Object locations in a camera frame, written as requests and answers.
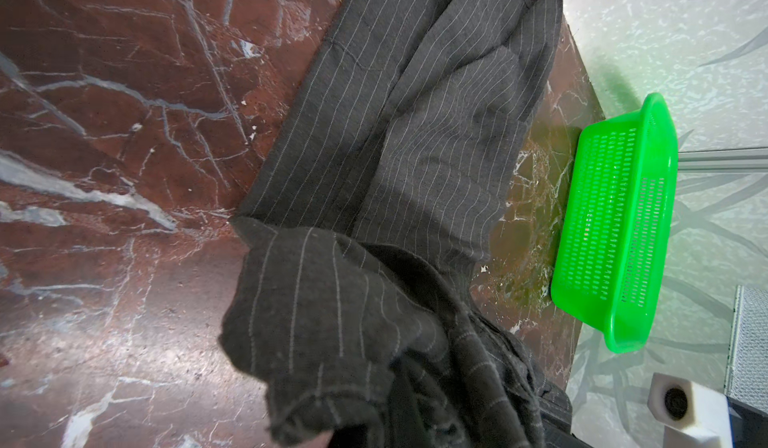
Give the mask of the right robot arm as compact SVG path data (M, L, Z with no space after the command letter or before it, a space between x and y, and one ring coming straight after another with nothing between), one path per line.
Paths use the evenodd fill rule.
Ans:
M768 417L757 408L728 397L734 448L768 448Z

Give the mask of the green plastic basket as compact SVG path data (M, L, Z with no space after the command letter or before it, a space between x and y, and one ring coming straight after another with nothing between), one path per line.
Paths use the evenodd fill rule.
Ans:
M677 174L676 129L657 93L579 137L551 297L614 353L638 351L649 338Z

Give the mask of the dark grey striped shirt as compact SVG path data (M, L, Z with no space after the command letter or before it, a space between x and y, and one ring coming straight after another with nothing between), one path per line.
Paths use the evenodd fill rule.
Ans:
M564 392L475 306L563 0L344 0L232 217L219 343L295 447L542 447Z

